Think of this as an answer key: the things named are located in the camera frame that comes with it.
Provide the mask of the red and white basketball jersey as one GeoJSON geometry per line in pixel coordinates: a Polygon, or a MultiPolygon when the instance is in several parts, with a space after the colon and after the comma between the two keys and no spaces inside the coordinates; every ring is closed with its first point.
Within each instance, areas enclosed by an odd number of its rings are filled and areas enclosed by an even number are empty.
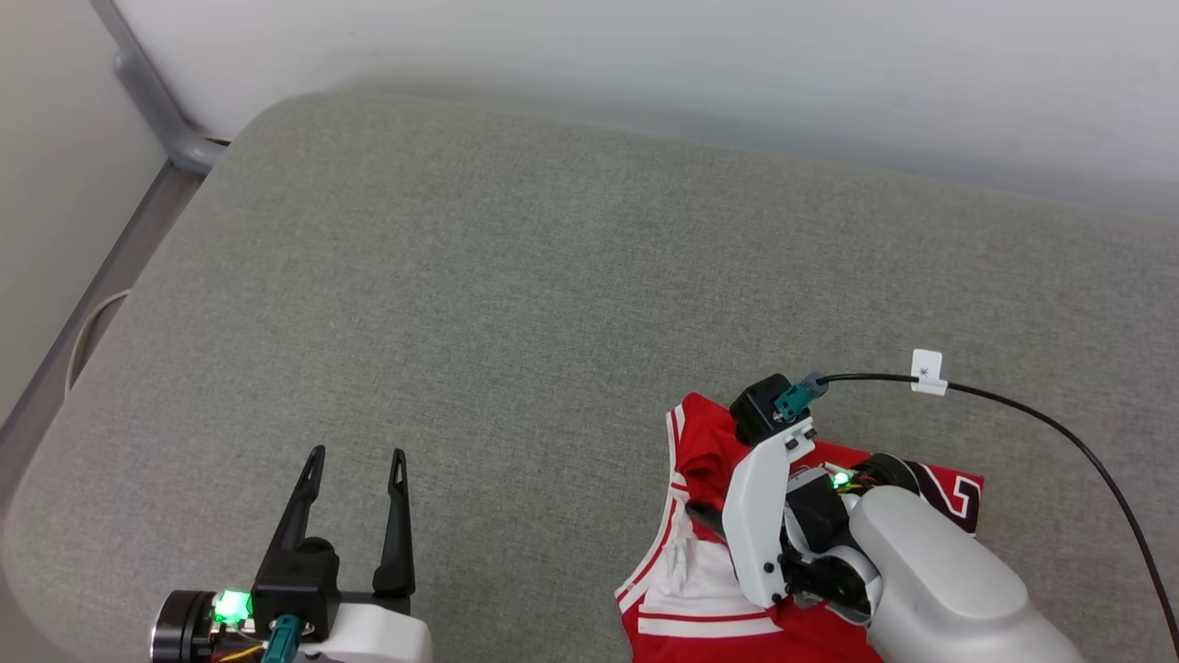
{"type": "MultiPolygon", "coordinates": [[[[670,412],[671,461],[660,534],[615,592],[633,663],[883,663],[867,629],[828,611],[757,608],[740,591],[725,544],[700,541],[687,501],[722,501],[750,453],[727,411],[692,393],[670,412]]],[[[810,459],[859,462],[871,453],[816,440],[810,459]]],[[[916,474],[918,498],[964,533],[977,529],[984,478],[900,458],[916,474]]]]}

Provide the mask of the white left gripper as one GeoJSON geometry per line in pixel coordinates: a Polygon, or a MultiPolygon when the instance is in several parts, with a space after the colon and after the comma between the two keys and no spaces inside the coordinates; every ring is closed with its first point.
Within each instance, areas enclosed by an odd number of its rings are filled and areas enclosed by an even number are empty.
{"type": "MultiPolygon", "coordinates": [[[[325,541],[308,538],[310,510],[320,498],[327,448],[315,446],[268,545],[274,554],[324,554],[325,541]]],[[[408,467],[394,449],[388,483],[389,512],[382,554],[373,575],[381,599],[409,599],[416,591],[408,467]]],[[[298,650],[282,654],[274,638],[253,624],[246,591],[176,590],[164,600],[151,631],[151,663],[432,663],[432,634],[417,621],[369,599],[345,600],[329,636],[312,642],[304,626],[298,650]]]]}

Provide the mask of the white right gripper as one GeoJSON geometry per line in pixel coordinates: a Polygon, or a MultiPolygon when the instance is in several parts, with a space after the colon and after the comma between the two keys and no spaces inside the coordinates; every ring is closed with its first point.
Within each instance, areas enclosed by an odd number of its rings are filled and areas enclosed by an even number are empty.
{"type": "Polygon", "coordinates": [[[858,541],[854,523],[890,519],[868,491],[916,491],[916,474],[898,457],[816,462],[810,419],[775,425],[751,444],[722,501],[687,501],[700,541],[726,544],[742,595],[758,608],[825,608],[841,618],[875,618],[885,600],[923,609],[921,576],[893,541],[858,541]]]}

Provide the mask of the grey metal frame bar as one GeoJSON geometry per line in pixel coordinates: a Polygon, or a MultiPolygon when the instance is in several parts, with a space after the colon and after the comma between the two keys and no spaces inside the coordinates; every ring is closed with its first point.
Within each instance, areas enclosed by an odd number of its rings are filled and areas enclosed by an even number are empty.
{"type": "Polygon", "coordinates": [[[14,403],[14,411],[0,425],[0,470],[21,470],[29,461],[80,378],[88,354],[225,151],[223,144],[198,134],[182,117],[116,0],[88,0],[88,4],[113,38],[113,74],[160,142],[167,159],[14,403]]]}

